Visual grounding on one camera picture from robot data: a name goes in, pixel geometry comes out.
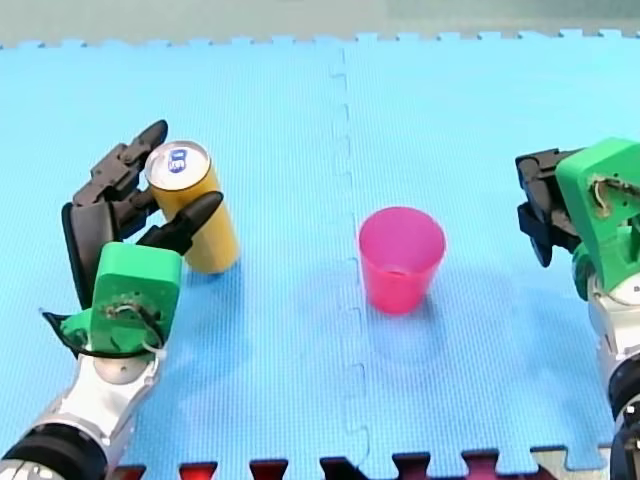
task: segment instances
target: pink cup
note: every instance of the pink cup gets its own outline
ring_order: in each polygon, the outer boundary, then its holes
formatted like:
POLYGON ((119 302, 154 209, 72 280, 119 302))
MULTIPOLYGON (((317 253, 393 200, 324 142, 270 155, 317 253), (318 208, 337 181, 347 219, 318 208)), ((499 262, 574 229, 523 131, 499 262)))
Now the pink cup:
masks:
POLYGON ((424 299, 446 241, 440 225, 426 213, 389 207, 362 224, 359 248, 369 302, 384 313, 402 315, 424 299))

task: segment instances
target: green robot part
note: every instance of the green robot part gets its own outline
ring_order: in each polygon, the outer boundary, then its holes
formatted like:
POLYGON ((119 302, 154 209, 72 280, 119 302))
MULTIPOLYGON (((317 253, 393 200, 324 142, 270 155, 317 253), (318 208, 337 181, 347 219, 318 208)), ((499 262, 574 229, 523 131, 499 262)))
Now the green robot part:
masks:
POLYGON ((178 303, 181 274, 182 257, 172 250, 108 243, 102 249, 92 307, 63 320, 59 335, 70 348, 102 357, 162 348, 178 303))
POLYGON ((640 272, 640 143, 610 138, 560 162, 556 178, 582 244, 574 280, 585 298, 595 272, 610 292, 640 272))

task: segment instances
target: soda can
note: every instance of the soda can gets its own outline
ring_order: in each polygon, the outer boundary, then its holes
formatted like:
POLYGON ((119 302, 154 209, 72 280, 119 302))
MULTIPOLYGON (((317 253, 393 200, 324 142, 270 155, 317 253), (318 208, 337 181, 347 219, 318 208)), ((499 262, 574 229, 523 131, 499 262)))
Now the soda can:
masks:
MULTIPOLYGON (((221 191, 211 156, 195 142, 160 145, 149 155, 144 171, 167 221, 203 193, 221 191)), ((223 201, 193 237, 193 246, 185 260, 197 272, 222 273, 236 262, 239 250, 226 201, 223 201)))

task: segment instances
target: cable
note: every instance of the cable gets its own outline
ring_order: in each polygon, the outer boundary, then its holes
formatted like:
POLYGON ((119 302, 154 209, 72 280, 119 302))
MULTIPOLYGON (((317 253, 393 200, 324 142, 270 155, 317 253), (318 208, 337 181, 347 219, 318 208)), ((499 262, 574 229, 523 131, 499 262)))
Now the cable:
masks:
POLYGON ((91 350, 87 350, 84 346, 88 343, 88 338, 85 330, 75 330, 73 332, 76 335, 76 338, 79 338, 79 343, 83 346, 78 346, 70 340, 69 336, 65 335, 62 330, 62 323, 67 320, 70 315, 58 315, 51 312, 41 311, 41 315, 47 321, 47 323, 51 326, 54 333, 58 337, 58 339, 73 353, 73 355, 77 358, 78 355, 86 355, 89 357, 96 358, 109 358, 109 359, 123 359, 123 358, 132 358, 139 357, 142 355, 147 355, 149 353, 156 353, 155 351, 160 350, 164 347, 166 343, 166 339, 164 338, 160 327, 158 326, 158 321, 160 320, 160 312, 157 312, 155 315, 151 315, 142 305, 133 304, 133 303, 125 303, 118 307, 114 308, 114 312, 116 314, 129 310, 138 315, 144 326, 153 333, 156 337, 157 345, 150 346, 146 343, 143 345, 143 348, 137 350, 132 353, 116 353, 116 352, 95 352, 91 350))

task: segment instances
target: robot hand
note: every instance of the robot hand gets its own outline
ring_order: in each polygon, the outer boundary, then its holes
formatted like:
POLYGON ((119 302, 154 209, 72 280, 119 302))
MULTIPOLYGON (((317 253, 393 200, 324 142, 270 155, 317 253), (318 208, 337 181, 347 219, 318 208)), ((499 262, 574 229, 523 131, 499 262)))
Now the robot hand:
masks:
POLYGON ((4 455, 0 480, 103 480, 124 454, 134 414, 162 371, 182 255, 223 199, 206 193, 136 244, 122 243, 157 210, 138 175, 166 135, 159 121, 116 146, 62 209, 83 310, 43 316, 77 357, 75 379, 4 455))
POLYGON ((640 144, 619 139, 593 147, 516 159, 527 202, 520 230, 543 267, 552 248, 573 254, 573 280, 588 302, 616 423, 612 480, 640 478, 640 144))

